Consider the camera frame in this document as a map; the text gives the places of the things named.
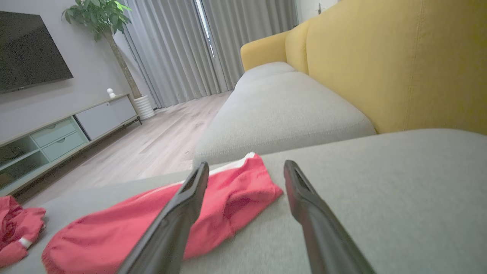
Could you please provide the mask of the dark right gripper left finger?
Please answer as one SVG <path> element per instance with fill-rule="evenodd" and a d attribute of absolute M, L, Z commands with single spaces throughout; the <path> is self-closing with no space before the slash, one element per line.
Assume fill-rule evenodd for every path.
<path fill-rule="evenodd" d="M 208 184 L 206 162 L 195 168 L 120 265 L 119 274 L 179 274 L 190 229 Z"/>

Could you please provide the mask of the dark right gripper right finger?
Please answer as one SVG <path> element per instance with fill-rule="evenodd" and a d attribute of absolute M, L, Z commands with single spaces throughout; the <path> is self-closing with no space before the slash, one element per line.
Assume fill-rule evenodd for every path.
<path fill-rule="evenodd" d="M 330 207 L 319 196 L 299 165 L 283 167 L 291 214 L 301 225 L 313 274 L 374 274 Z"/>

